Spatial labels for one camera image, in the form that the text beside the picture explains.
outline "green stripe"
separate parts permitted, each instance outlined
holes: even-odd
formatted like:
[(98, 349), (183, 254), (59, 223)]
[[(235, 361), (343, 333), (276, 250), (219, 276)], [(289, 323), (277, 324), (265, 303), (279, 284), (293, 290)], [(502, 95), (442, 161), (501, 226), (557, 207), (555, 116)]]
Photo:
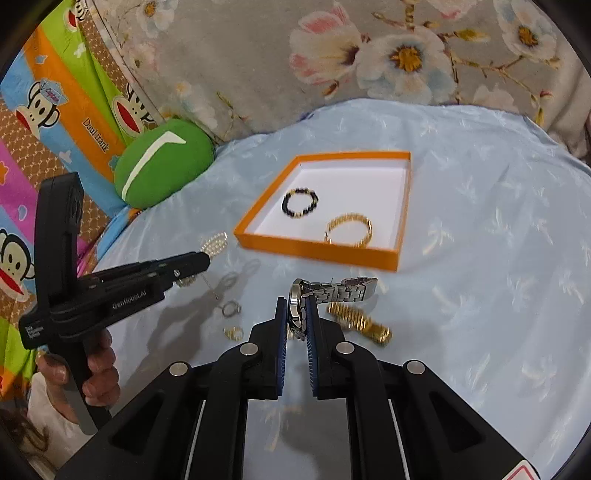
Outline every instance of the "green stripe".
[(118, 134), (125, 145), (129, 145), (134, 139), (120, 129), (111, 111), (112, 99), (122, 93), (88, 49), (80, 58), (74, 54), (81, 43), (87, 44), (80, 28), (75, 32), (66, 28), (64, 15), (73, 4), (73, 0), (64, 0), (45, 18), (41, 26), (64, 65), (90, 97), (113, 132)]
[(0, 318), (0, 363), (14, 375), (30, 380), (35, 373), (35, 350), (25, 350), (18, 330)]

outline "orange stripe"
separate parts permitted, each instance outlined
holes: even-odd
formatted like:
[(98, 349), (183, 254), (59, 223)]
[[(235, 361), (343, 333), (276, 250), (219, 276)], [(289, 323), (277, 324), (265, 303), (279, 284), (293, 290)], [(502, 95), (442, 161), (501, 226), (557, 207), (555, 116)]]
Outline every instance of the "orange stripe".
[[(113, 155), (123, 153), (125, 150), (123, 142), (111, 130), (91, 98), (88, 97), (68, 71), (42, 28), (38, 28), (27, 40), (24, 52), (36, 80), (47, 78), (61, 83), (64, 94), (68, 97), (68, 101), (59, 106), (61, 124), (91, 165), (107, 180), (113, 181), (113, 171), (109, 167), (109, 162)], [(35, 58), (40, 54), (47, 55), (47, 59), (41, 65), (35, 62)], [(92, 127), (96, 128), (100, 136), (108, 143), (109, 148), (106, 152), (103, 152), (83, 125), (87, 118), (90, 119)]]
[(22, 375), (14, 375), (10, 370), (0, 365), (0, 400), (8, 401), (15, 398), (25, 398), (29, 387), (29, 380)]

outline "pink flower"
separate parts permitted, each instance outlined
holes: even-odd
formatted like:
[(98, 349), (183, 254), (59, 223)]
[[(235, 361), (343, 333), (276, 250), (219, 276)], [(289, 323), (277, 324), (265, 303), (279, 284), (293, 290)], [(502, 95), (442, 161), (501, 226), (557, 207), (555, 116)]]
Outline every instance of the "pink flower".
[(357, 64), (363, 37), (338, 2), (328, 11), (317, 11), (299, 21), (290, 35), (290, 67), (301, 82), (321, 85), (331, 82), (326, 96), (334, 95), (339, 79), (348, 80)]
[(458, 20), (481, 0), (427, 0), (446, 20)]

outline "pink stripe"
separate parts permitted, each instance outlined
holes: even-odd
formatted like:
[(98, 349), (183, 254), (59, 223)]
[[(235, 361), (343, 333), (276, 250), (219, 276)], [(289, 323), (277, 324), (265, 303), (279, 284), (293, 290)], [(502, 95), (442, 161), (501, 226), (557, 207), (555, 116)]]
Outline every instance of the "pink stripe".
[[(4, 182), (2, 182), (2, 176), (6, 169), (8, 171), (4, 176)], [(0, 140), (0, 205), (19, 231), (33, 244), (35, 242), (37, 191), (12, 159), (2, 140)], [(82, 238), (78, 238), (78, 253), (84, 252), (86, 248), (86, 242)]]

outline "light blue bedsheet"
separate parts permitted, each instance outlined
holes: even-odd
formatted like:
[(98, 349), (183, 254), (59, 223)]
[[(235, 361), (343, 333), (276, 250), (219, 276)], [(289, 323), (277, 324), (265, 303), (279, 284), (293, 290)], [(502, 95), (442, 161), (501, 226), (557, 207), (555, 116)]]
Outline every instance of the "light blue bedsheet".
[[(412, 152), (399, 272), (238, 246), (238, 220), (295, 155), (349, 150)], [(376, 297), (361, 305), (394, 338), (386, 348), (348, 338), (388, 362), (423, 360), (550, 479), (591, 421), (589, 173), (530, 121), (468, 106), (353, 100), (230, 143), (99, 264), (199, 250), (230, 234), (207, 272), (220, 302), (197, 279), (111, 327), (123, 401), (173, 361), (214, 361), (235, 345), (224, 327), (241, 326), (248, 338), (295, 278), (376, 276)], [(240, 302), (240, 316), (222, 317), (228, 300)], [(246, 480), (349, 478), (345, 404), (312, 399), (305, 343), (288, 343), (280, 401), (250, 404), (244, 471)]]

